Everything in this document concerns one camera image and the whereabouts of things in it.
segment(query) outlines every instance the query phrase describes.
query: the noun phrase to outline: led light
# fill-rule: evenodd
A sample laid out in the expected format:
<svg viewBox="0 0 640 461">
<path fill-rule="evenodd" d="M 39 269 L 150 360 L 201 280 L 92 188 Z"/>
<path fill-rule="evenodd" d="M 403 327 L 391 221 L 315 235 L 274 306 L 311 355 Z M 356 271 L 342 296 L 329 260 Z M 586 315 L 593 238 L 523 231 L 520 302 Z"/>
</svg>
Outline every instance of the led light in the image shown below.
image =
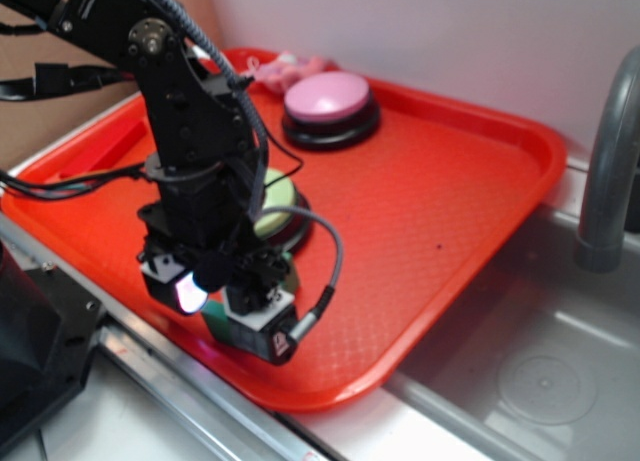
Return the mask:
<svg viewBox="0 0 640 461">
<path fill-rule="evenodd" d="M 175 293 L 180 309 L 186 314 L 193 314 L 202 309 L 209 293 L 203 291 L 193 281 L 193 272 L 175 283 Z"/>
</svg>

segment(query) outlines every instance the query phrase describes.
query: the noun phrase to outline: red tray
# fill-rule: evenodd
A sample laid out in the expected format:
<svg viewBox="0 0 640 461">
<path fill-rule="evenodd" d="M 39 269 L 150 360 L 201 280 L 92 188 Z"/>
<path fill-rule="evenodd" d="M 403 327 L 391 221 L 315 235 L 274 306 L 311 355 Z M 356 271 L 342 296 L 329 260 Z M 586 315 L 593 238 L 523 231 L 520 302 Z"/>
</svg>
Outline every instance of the red tray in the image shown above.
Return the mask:
<svg viewBox="0 0 640 461">
<path fill-rule="evenodd" d="M 274 56 L 246 49 L 227 53 L 240 70 L 250 55 L 263 61 Z M 145 234 L 136 210 L 157 198 L 153 185 L 121 180 L 58 203 L 5 196 L 2 209 L 256 403 L 284 412 L 335 406 L 384 382 L 565 167 L 562 140 L 544 126 L 370 83 L 382 106 L 381 127 L 372 138 L 337 152 L 296 151 L 306 164 L 294 181 L 313 209 L 339 229 L 346 260 L 327 313 L 285 366 L 216 343 L 200 316 L 181 317 L 149 298 L 136 262 Z M 251 94 L 270 130 L 283 139 L 281 98 L 259 86 Z M 141 161 L 153 142 L 138 97 L 22 176 L 55 178 L 111 136 L 130 141 L 131 130 L 123 126 L 139 120 L 145 129 L 114 167 Z M 280 169 L 293 165 L 276 149 L 271 159 Z M 314 229 L 296 255 L 299 312 L 316 302 L 333 260 L 331 239 Z"/>
</svg>

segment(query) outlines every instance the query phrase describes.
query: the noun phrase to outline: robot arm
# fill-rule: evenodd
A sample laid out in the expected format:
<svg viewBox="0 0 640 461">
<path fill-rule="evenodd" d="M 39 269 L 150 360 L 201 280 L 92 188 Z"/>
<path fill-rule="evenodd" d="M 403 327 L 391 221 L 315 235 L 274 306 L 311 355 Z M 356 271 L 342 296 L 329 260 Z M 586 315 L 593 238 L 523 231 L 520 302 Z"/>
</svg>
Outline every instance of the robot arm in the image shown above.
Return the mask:
<svg viewBox="0 0 640 461">
<path fill-rule="evenodd" d="M 189 20 L 164 0 L 0 3 L 138 83 L 157 148 L 146 172 L 160 191 L 139 211 L 148 233 L 139 261 L 150 294 L 192 314 L 224 287 L 226 342 L 273 364 L 289 360 L 321 313 L 298 321 L 290 301 L 274 308 L 287 295 L 281 285 L 290 264 L 254 233 L 267 152 L 243 80 L 228 66 L 211 74 L 199 63 L 187 45 L 188 38 L 199 43 Z"/>
</svg>

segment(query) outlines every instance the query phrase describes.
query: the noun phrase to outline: gray faucet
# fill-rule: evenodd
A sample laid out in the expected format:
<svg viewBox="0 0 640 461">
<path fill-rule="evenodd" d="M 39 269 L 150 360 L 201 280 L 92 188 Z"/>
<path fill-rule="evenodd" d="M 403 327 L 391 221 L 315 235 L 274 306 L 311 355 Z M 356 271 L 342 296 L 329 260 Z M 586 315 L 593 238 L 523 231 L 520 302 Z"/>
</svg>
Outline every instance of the gray faucet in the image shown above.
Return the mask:
<svg viewBox="0 0 640 461">
<path fill-rule="evenodd" d="M 625 222 L 629 229 L 640 213 L 640 182 L 632 190 L 639 155 L 640 46 L 618 68 L 600 119 L 574 253 L 586 270 L 606 273 L 620 264 Z"/>
</svg>

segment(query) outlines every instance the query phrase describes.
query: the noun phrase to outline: brown cardboard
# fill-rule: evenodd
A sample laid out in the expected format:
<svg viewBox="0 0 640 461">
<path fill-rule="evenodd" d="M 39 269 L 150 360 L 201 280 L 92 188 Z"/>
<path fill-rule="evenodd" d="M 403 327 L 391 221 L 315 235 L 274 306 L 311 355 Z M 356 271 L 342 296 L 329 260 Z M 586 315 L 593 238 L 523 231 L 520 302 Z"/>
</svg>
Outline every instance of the brown cardboard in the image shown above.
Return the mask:
<svg viewBox="0 0 640 461">
<path fill-rule="evenodd" d="M 191 17 L 218 43 L 220 33 L 211 0 L 179 0 Z M 0 22 L 31 24 L 4 6 Z M 0 79 L 26 78 L 35 62 L 106 65 L 50 34 L 0 36 Z M 80 126 L 119 100 L 135 92 L 134 83 L 121 83 L 100 91 L 55 100 L 0 102 L 0 169 L 8 169 Z"/>
</svg>

